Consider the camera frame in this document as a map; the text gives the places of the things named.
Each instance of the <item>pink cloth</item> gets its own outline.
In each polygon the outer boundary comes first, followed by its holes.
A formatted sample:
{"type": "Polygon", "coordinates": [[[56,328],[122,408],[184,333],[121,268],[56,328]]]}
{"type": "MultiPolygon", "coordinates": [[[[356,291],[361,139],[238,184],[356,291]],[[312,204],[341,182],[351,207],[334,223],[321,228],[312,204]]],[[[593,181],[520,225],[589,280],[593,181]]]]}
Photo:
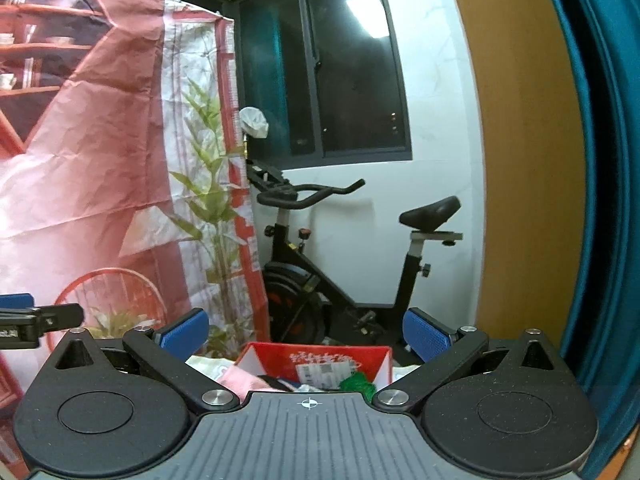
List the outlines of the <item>pink cloth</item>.
{"type": "Polygon", "coordinates": [[[217,382],[235,393],[240,400],[245,400],[249,392],[280,392],[237,366],[227,368],[217,382]]]}

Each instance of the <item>circular pad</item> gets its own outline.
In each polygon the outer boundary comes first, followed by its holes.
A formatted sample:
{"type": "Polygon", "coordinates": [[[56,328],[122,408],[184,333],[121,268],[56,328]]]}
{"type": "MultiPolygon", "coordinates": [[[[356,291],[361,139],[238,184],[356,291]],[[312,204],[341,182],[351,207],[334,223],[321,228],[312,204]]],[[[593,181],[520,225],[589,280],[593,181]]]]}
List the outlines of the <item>circular pad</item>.
{"type": "Polygon", "coordinates": [[[22,400],[14,434],[31,468],[63,478],[122,476],[160,460],[185,435],[189,413],[170,387],[94,367],[59,370],[46,396],[27,392],[22,400]]]}
{"type": "Polygon", "coordinates": [[[422,412],[428,437],[449,460],[489,478],[553,478],[577,468],[596,437],[593,409],[575,383],[527,369],[437,389],[422,412]]]}
{"type": "Polygon", "coordinates": [[[132,415],[133,404],[127,397],[112,392],[89,392],[65,402],[58,419],[76,433],[97,434],[117,430],[132,415]]]}
{"type": "Polygon", "coordinates": [[[526,434],[544,428],[553,413],[544,400],[533,395],[499,392],[487,395],[478,403],[478,415],[493,430],[526,434]]]}

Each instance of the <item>teal curtain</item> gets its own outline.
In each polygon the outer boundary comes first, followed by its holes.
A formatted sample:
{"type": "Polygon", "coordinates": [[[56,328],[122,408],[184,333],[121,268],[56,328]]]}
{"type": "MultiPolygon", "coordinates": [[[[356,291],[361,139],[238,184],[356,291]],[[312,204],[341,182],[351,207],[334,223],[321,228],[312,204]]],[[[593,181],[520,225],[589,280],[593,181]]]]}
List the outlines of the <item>teal curtain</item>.
{"type": "Polygon", "coordinates": [[[252,6],[242,14],[242,66],[247,106],[260,108],[269,123],[269,142],[261,156],[288,156],[289,112],[280,20],[276,10],[252,6]]]}
{"type": "Polygon", "coordinates": [[[553,0],[585,134],[584,243],[561,352],[598,415],[594,480],[640,415],[640,0],[553,0]]]}

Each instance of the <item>plastic bag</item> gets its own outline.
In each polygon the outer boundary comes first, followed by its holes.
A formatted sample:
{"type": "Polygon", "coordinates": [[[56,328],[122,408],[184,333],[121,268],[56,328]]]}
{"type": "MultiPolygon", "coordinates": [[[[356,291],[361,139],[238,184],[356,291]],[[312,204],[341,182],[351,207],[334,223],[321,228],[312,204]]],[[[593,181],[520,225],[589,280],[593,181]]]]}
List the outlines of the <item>plastic bag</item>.
{"type": "Polygon", "coordinates": [[[240,127],[244,134],[254,139],[264,139],[269,133],[269,123],[264,114],[252,106],[240,110],[240,127]]]}

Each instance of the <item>seat post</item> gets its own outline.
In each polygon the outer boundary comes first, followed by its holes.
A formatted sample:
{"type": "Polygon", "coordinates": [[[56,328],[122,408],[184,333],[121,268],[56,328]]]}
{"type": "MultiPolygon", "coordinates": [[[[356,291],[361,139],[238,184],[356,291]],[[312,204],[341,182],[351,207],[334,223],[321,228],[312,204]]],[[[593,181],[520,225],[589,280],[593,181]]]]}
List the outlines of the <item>seat post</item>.
{"type": "Polygon", "coordinates": [[[418,272],[422,269],[422,266],[420,265],[422,261],[422,250],[424,248],[424,243],[427,240],[451,243],[462,240],[462,233],[448,231],[425,233],[422,231],[412,231],[411,243],[409,244],[409,250],[404,257],[404,266],[402,266],[398,292],[396,293],[396,300],[394,301],[394,320],[392,322],[402,319],[405,311],[409,308],[411,296],[414,293],[415,279],[418,272]]]}

